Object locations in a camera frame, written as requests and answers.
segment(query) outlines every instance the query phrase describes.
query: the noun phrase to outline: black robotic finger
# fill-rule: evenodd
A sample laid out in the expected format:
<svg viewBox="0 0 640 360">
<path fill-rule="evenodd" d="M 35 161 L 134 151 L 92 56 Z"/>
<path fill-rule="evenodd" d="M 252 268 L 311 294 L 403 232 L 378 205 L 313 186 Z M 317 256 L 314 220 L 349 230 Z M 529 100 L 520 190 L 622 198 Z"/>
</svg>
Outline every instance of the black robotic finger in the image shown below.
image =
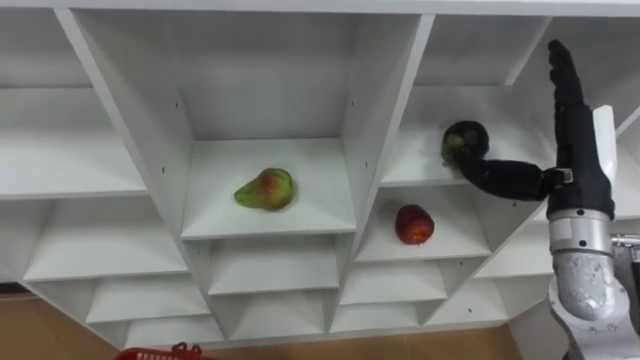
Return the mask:
<svg viewBox="0 0 640 360">
<path fill-rule="evenodd" d="M 554 99 L 556 108 L 572 105 L 583 105 L 584 97 L 582 95 L 582 86 L 576 72 L 571 52 L 558 40 L 552 40 L 548 45 L 549 64 L 551 71 L 549 78 L 555 85 Z M 556 111 L 556 120 L 558 120 L 558 111 Z"/>
</svg>

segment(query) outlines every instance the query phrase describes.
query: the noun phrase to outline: robotic hand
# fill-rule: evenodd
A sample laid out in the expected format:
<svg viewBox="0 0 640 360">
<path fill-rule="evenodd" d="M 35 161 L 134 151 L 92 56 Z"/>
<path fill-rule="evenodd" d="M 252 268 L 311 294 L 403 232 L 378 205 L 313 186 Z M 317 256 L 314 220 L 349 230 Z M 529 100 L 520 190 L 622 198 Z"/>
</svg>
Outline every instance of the robotic hand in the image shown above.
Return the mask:
<svg viewBox="0 0 640 360">
<path fill-rule="evenodd" d="M 554 40 L 548 49 L 555 85 L 556 167 L 542 171 L 534 164 L 484 160 L 468 152 L 455 154 L 454 159 L 463 176 L 487 193 L 512 200 L 540 201 L 549 196 L 547 218 L 555 272 L 549 302 L 570 339 L 565 359 L 640 359 L 629 296 L 613 270 L 610 179 L 614 174 L 605 174 L 603 156 L 599 157 L 599 151 L 600 155 L 607 153 L 601 144 L 613 144 L 608 153 L 615 162 L 615 135 L 599 131 L 603 127 L 594 123 L 567 48 Z M 622 244 L 633 240 L 624 235 L 615 235 L 615 239 Z"/>
</svg>

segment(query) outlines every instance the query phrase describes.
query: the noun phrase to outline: apple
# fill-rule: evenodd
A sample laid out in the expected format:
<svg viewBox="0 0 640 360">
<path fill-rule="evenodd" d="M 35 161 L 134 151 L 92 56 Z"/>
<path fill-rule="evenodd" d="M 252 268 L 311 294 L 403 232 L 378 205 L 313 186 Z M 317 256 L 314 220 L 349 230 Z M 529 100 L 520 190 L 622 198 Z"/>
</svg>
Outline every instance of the apple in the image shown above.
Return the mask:
<svg viewBox="0 0 640 360">
<path fill-rule="evenodd" d="M 396 214 L 396 234 L 407 245 L 425 243 L 433 232 L 435 224 L 431 216 L 416 204 L 405 205 Z"/>
</svg>

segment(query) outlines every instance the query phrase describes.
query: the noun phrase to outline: green pear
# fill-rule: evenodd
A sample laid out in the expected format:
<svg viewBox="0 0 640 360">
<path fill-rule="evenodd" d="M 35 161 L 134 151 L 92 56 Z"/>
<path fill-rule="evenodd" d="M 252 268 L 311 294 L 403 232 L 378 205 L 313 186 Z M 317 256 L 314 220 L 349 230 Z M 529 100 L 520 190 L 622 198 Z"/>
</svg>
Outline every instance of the green pear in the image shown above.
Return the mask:
<svg viewBox="0 0 640 360">
<path fill-rule="evenodd" d="M 456 157 L 471 156 L 479 159 L 489 151 L 487 129 L 477 121 L 459 121 L 451 125 L 442 137 L 440 155 L 444 165 L 457 169 Z"/>
<path fill-rule="evenodd" d="M 268 168 L 238 189 L 233 197 L 244 207 L 275 211 L 289 205 L 294 194 L 291 175 L 284 169 Z"/>
</svg>

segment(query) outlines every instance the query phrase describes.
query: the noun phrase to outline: white shelf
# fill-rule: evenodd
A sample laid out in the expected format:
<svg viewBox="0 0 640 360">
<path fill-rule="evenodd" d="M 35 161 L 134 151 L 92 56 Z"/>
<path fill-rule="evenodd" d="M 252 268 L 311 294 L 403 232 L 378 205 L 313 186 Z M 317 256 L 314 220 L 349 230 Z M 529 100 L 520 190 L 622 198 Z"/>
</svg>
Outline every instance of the white shelf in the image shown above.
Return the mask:
<svg viewBox="0 0 640 360">
<path fill-rule="evenodd" d="M 278 212 L 238 205 L 233 194 L 268 167 L 287 170 L 296 198 Z M 340 140 L 196 142 L 184 239 L 321 234 L 356 229 Z"/>
<path fill-rule="evenodd" d="M 221 240 L 213 245 L 210 295 L 337 288 L 330 237 Z"/>
<path fill-rule="evenodd" d="M 493 281 L 472 281 L 445 302 L 427 326 L 507 320 L 509 316 Z"/>
<path fill-rule="evenodd" d="M 360 264 L 349 274 L 340 305 L 446 298 L 435 262 Z"/>
<path fill-rule="evenodd" d="M 132 321 L 125 347 L 173 346 L 222 341 L 213 317 L 208 315 Z"/>
<path fill-rule="evenodd" d="M 416 83 L 513 83 L 548 24 L 548 18 L 538 16 L 438 15 Z"/>
<path fill-rule="evenodd" d="M 395 233 L 398 209 L 418 204 L 435 223 L 423 245 L 408 246 Z M 488 256 L 491 250 L 465 189 L 453 187 L 383 189 L 370 215 L 357 261 L 395 261 Z"/>
<path fill-rule="evenodd" d="M 466 183 L 456 171 L 443 166 L 440 156 L 442 134 L 460 120 L 475 120 L 487 129 L 487 159 L 551 167 L 555 156 L 547 139 L 523 119 L 517 104 L 509 87 L 414 86 L 382 186 Z"/>
<path fill-rule="evenodd" d="M 188 275 L 106 279 L 96 285 L 87 323 L 205 315 L 209 308 Z"/>
<path fill-rule="evenodd" d="M 187 272 L 147 197 L 60 200 L 24 280 Z"/>
<path fill-rule="evenodd" d="M 362 304 L 340 306 L 331 332 L 409 328 L 419 326 L 414 304 Z"/>
<path fill-rule="evenodd" d="M 553 274 L 547 225 L 522 229 L 476 274 L 476 278 L 503 278 Z"/>
<path fill-rule="evenodd" d="M 0 89 L 0 200 L 145 194 L 93 89 Z"/>
<path fill-rule="evenodd" d="M 231 340 L 324 332 L 323 297 L 318 292 L 229 296 L 216 305 Z"/>
</svg>

